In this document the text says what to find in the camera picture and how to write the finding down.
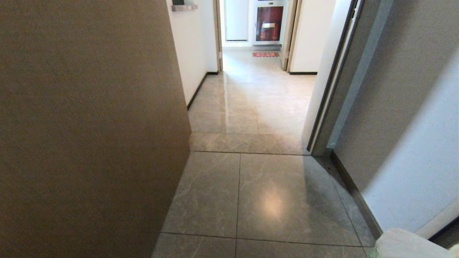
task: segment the black baseboard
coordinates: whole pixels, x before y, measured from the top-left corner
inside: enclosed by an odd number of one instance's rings
[[[317,72],[290,72],[290,75],[317,75]]]
[[[202,84],[204,83],[204,80],[206,79],[206,77],[207,77],[208,75],[217,75],[217,74],[218,74],[218,71],[216,71],[216,72],[207,72],[207,73],[204,75],[204,77],[202,77],[202,80],[201,80],[201,82],[199,83],[199,86],[196,88],[195,93],[194,93],[193,96],[191,97],[190,102],[188,103],[188,105],[186,105],[186,109],[187,109],[187,110],[190,110],[191,104],[193,104],[193,101],[195,100],[196,95],[198,95],[198,92],[199,92],[199,90],[201,89],[201,86],[202,86]]]
[[[330,159],[333,162],[333,165],[335,166],[336,170],[340,174],[341,178],[343,179],[347,190],[349,191],[349,193],[351,193],[351,196],[357,204],[357,207],[360,210],[362,216],[364,217],[365,222],[367,223],[371,233],[373,234],[375,239],[378,239],[382,235],[382,230],[378,222],[376,221],[375,217],[373,216],[370,208],[368,208],[368,205],[365,202],[364,197],[358,190],[351,176],[349,175],[346,168],[341,163],[340,159],[334,151],[331,152]]]
[[[429,241],[446,249],[450,249],[457,244],[459,242],[459,217],[429,238]]]

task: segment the doormat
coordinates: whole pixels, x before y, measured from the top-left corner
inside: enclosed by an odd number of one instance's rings
[[[277,52],[254,52],[253,57],[278,57],[279,53]]]

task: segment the hallway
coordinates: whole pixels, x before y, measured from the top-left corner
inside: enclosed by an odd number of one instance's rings
[[[153,258],[365,256],[375,240],[333,165],[301,155],[314,80],[224,52],[189,110],[192,152]]]
[[[224,71],[208,75],[189,111],[193,151],[307,154],[301,132],[315,75],[289,75],[280,57],[223,52]]]

